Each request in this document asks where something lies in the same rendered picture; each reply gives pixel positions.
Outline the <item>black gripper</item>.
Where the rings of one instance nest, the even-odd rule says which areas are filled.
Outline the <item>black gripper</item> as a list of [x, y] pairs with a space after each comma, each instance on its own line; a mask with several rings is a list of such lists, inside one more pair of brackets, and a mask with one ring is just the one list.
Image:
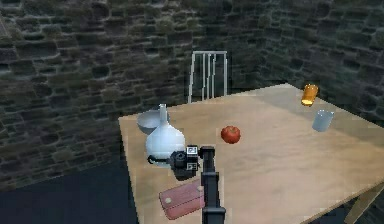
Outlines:
[[150, 164], [155, 163], [165, 163], [170, 164], [172, 171], [176, 177], [185, 177], [186, 176], [186, 161], [187, 156], [184, 151], [175, 151], [171, 154], [170, 159], [159, 159], [155, 158], [153, 155], [147, 157], [147, 161]]

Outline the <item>white round long-necked vase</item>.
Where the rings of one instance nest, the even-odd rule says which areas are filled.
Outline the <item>white round long-necked vase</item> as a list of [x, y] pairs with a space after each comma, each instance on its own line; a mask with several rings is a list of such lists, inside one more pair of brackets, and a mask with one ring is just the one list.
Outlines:
[[146, 155], [166, 159], [175, 151], [185, 149], [184, 134], [173, 127], [168, 121], [167, 106], [159, 105], [160, 125], [146, 139]]

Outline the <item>grey bowl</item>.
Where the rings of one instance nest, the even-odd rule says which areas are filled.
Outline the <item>grey bowl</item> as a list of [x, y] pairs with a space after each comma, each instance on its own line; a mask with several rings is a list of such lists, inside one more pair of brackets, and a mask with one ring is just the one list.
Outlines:
[[148, 110], [137, 117], [137, 126], [146, 135], [150, 135], [159, 125], [159, 110]]

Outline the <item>pink flat wallet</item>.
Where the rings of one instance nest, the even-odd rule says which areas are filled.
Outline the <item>pink flat wallet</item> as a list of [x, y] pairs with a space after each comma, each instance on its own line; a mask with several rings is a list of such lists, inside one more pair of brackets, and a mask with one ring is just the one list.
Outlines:
[[204, 188], [200, 180], [194, 180], [160, 192], [159, 200], [165, 216], [176, 220], [205, 206]]

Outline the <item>red apple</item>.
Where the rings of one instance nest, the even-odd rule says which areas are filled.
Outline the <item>red apple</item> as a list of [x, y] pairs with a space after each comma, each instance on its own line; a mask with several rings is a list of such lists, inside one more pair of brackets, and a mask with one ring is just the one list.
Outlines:
[[236, 126], [226, 126], [221, 130], [221, 138], [228, 144], [235, 144], [241, 138], [240, 129]]

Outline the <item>white metal chair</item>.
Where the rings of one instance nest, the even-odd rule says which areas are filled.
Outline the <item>white metal chair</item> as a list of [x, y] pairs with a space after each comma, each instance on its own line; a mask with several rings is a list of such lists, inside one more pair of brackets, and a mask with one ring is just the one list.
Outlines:
[[195, 62], [198, 56], [202, 60], [202, 88], [201, 99], [206, 100], [215, 97], [215, 76], [217, 56], [223, 59], [223, 95], [228, 95], [228, 52], [227, 51], [193, 51], [191, 54], [191, 65], [189, 74], [187, 102], [192, 102], [193, 84], [195, 74]]

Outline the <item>light wooden table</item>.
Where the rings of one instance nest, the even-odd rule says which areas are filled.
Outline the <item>light wooden table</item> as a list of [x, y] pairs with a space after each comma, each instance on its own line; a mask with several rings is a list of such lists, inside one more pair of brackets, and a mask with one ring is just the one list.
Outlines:
[[[384, 128], [301, 96], [281, 84], [169, 108], [187, 143], [216, 149], [225, 224], [307, 224], [384, 182]], [[312, 128], [318, 110], [334, 113], [325, 132]]]

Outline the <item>orange cup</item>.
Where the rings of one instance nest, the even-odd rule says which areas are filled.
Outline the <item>orange cup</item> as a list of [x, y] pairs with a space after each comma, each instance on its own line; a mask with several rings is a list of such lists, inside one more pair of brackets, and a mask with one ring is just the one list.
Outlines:
[[301, 104], [304, 106], [312, 106], [318, 93], [318, 87], [314, 84], [307, 84], [303, 89]]

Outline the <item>pale blue cup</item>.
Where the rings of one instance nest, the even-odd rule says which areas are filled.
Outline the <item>pale blue cup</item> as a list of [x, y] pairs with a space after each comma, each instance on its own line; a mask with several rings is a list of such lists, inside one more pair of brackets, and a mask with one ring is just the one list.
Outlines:
[[318, 110], [314, 117], [312, 128], [317, 132], [325, 132], [332, 120], [334, 118], [334, 113], [332, 111]]

